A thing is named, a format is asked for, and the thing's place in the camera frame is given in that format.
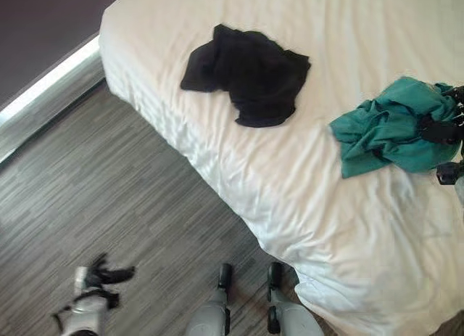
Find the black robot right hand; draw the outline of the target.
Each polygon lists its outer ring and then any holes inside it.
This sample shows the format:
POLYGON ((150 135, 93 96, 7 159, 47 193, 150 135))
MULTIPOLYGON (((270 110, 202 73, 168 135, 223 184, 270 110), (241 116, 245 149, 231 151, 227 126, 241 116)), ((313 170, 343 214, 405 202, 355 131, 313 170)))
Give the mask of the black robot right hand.
POLYGON ((457 144, 463 140, 463 86, 446 91, 457 104, 457 115, 451 121, 434 120, 430 114, 419 120, 418 130, 422 139, 440 144, 457 144))

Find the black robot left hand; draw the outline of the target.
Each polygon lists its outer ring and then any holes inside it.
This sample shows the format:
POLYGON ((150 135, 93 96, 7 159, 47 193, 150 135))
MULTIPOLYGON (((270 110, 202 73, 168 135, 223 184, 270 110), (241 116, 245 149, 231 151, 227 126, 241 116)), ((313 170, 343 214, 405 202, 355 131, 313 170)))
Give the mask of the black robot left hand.
POLYGON ((107 268, 107 256, 107 253, 99 254, 87 266, 76 268, 75 288, 78 291, 127 282, 135 276, 135 266, 121 269, 107 268))

